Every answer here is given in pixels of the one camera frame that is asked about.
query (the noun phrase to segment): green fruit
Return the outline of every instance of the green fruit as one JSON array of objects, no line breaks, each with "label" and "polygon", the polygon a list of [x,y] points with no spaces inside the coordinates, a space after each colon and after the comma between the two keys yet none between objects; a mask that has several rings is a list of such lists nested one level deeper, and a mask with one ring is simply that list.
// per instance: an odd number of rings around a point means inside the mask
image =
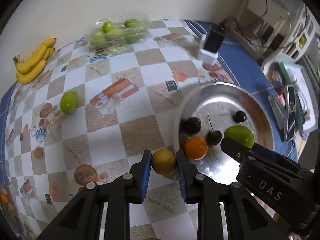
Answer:
[{"label": "green fruit", "polygon": [[124,23],[124,26],[126,28],[133,28],[133,27],[142,27],[143,24],[140,21],[138,21],[137,19],[130,19]]},{"label": "green fruit", "polygon": [[237,141],[238,143],[252,148],[254,144],[253,133],[243,125],[233,125],[224,131],[224,137],[230,137],[231,139]]},{"label": "green fruit", "polygon": [[63,94],[60,100],[60,109],[65,114],[72,114],[76,109],[78,96],[75,91],[69,91]]},{"label": "green fruit", "polygon": [[105,33],[101,30],[95,30],[92,34],[92,40],[90,41],[90,45],[93,48],[100,48],[107,42],[105,38]]},{"label": "green fruit", "polygon": [[103,24],[102,30],[104,33],[107,33],[109,31],[111,31],[112,29],[114,29],[114,25],[111,21],[107,21]]},{"label": "green fruit", "polygon": [[117,40],[123,36],[123,30],[119,28],[113,28],[111,31],[108,32],[106,38],[109,41]]},{"label": "green fruit", "polygon": [[144,38],[143,29],[127,30],[124,33],[124,40],[128,43],[134,43]]}]

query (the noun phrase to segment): plastic fruit container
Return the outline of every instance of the plastic fruit container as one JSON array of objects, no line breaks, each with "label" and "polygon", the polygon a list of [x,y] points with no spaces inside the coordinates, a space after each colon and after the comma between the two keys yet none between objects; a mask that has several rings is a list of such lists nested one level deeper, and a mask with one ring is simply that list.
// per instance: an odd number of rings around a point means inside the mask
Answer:
[{"label": "plastic fruit container", "polygon": [[[105,22],[112,22],[114,28],[106,28],[108,31],[104,32]],[[145,38],[150,23],[149,17],[144,13],[123,14],[106,18],[89,26],[84,33],[84,40],[96,50],[124,46]]]}]

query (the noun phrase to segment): stainless steel tray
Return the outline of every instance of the stainless steel tray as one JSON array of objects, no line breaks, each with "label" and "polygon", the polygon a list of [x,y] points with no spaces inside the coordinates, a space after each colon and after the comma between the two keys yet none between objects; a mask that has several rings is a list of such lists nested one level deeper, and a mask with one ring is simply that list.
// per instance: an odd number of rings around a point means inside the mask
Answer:
[{"label": "stainless steel tray", "polygon": [[[193,89],[179,106],[173,125],[174,150],[183,149],[188,135],[179,130],[180,120],[198,117],[201,130],[192,136],[205,138],[211,130],[210,121],[215,130],[222,135],[226,128],[235,125],[232,116],[237,111],[244,111],[247,120],[242,124],[254,134],[255,142],[274,150],[273,131],[270,121],[261,105],[248,92],[233,84],[215,82]],[[221,151],[220,144],[211,146],[204,158],[194,163],[199,172],[211,177],[215,182],[230,184],[236,181],[239,163]]]}]

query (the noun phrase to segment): metal screw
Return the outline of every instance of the metal screw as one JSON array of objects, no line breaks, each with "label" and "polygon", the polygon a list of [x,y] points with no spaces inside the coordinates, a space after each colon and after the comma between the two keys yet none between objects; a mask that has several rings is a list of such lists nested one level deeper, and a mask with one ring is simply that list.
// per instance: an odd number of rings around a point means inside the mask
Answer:
[{"label": "metal screw", "polygon": [[256,160],[256,158],[255,157],[252,157],[252,156],[248,156],[248,159],[250,160],[250,161],[255,161]]},{"label": "metal screw", "polygon": [[233,186],[234,188],[241,188],[242,185],[241,185],[240,182],[235,181],[235,182],[232,183],[232,186]]},{"label": "metal screw", "polygon": [[133,178],[133,175],[131,173],[126,173],[123,175],[123,178],[129,180]]},{"label": "metal screw", "polygon": [[89,182],[87,185],[86,185],[86,188],[87,189],[93,189],[96,187],[96,184],[94,182]]},{"label": "metal screw", "polygon": [[196,179],[203,180],[204,178],[205,178],[205,176],[202,173],[198,173],[196,175]]}]

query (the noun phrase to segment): blue table surface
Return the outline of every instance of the blue table surface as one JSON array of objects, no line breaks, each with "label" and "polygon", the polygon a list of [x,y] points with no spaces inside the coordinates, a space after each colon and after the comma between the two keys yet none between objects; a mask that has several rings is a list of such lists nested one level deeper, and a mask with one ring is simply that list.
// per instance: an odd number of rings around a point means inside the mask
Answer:
[{"label": "blue table surface", "polygon": [[[212,23],[201,21],[186,20],[185,22],[199,38],[202,37],[202,34],[207,33],[213,25]],[[283,142],[283,132],[279,130],[277,126],[276,118],[268,101],[268,95],[275,95],[276,92],[261,71],[258,63],[228,34],[225,37],[224,43],[220,46],[218,53],[236,77],[239,85],[253,94],[265,110],[273,130],[275,144],[274,151],[281,155],[286,154],[292,143]],[[289,157],[294,161],[298,160],[295,147]]]}]

